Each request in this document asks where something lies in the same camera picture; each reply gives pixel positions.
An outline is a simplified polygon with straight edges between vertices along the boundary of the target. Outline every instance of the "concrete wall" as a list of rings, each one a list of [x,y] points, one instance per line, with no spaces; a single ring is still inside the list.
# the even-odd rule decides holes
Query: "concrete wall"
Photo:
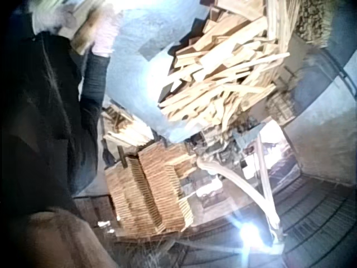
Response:
[[[345,67],[354,80],[356,63],[357,52]],[[303,173],[347,183],[356,179],[356,129],[356,102],[339,77],[284,128]]]

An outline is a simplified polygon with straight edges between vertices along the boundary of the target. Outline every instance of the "hand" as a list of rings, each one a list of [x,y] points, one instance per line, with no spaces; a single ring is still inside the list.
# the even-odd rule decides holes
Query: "hand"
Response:
[[[32,13],[32,29],[35,35],[43,31],[52,34],[59,27],[74,28],[76,19],[73,16],[74,4],[62,4],[51,10],[34,10]]]
[[[99,22],[92,53],[98,56],[109,57],[113,52],[115,38],[119,34],[122,14],[117,13],[111,4],[104,8],[104,16]]]

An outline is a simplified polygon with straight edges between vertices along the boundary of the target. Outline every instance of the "bundle of sticks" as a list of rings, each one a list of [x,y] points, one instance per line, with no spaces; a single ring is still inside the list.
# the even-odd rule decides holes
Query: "bundle of sticks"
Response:
[[[187,128],[221,125],[274,91],[299,9],[298,1],[216,0],[203,36],[176,52],[164,85],[185,82],[159,104],[169,121]]]
[[[111,105],[102,113],[102,116],[106,140],[126,148],[143,146],[153,140],[151,129],[124,109]]]

